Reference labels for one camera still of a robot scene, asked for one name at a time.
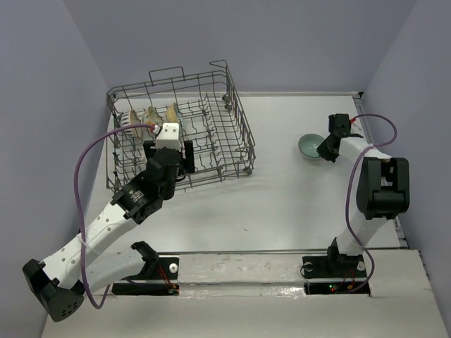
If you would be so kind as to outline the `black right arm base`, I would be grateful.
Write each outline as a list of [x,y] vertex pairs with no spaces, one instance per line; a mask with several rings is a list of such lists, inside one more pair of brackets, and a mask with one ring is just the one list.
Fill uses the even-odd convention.
[[362,256],[332,262],[327,256],[303,256],[299,269],[307,295],[366,294],[370,286]]

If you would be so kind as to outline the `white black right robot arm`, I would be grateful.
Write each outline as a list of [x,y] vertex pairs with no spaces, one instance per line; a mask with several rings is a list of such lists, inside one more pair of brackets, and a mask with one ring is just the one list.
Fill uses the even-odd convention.
[[345,197],[346,229],[328,247],[326,271],[340,276],[355,269],[366,245],[389,220],[409,208],[409,162],[392,157],[352,131],[348,114],[328,116],[329,135],[317,148],[319,157],[334,163],[346,158],[353,166]]

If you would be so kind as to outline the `teal yellow sun bowl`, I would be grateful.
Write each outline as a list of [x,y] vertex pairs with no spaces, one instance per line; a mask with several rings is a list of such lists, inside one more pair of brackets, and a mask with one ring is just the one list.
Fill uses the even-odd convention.
[[183,119],[177,103],[171,104],[165,112],[165,123],[177,123],[180,129],[183,129]]

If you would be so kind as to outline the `plain teal bowl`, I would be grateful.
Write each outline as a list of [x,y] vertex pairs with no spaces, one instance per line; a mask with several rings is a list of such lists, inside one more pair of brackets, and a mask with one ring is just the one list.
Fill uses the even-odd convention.
[[311,161],[321,160],[321,157],[317,151],[317,148],[325,140],[319,134],[309,133],[300,137],[297,145],[302,156]]

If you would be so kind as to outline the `orange flower bowl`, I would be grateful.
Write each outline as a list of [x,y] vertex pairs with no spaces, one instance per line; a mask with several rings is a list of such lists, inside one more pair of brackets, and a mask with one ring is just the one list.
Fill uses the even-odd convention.
[[163,125],[162,117],[157,113],[153,106],[149,106],[145,113],[141,117],[141,121],[146,125],[158,125],[161,127]]

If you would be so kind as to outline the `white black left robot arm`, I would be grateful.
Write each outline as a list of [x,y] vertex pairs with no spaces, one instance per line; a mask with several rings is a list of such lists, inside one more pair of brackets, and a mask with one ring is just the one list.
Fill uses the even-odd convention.
[[104,210],[88,226],[81,226],[63,248],[23,266],[31,292],[53,321],[69,318],[94,291],[108,288],[116,280],[153,274],[168,279],[159,255],[143,241],[131,244],[113,259],[99,258],[117,239],[161,209],[173,198],[176,184],[194,172],[193,143],[185,141],[183,145],[178,151],[157,149],[153,142],[145,142],[144,171],[114,194]]

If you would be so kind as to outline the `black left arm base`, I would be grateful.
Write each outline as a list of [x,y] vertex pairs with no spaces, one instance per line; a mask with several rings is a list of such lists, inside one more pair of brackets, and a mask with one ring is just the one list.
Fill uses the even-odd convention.
[[111,293],[115,296],[177,296],[179,257],[163,255],[156,267],[144,267],[136,274],[115,282]]

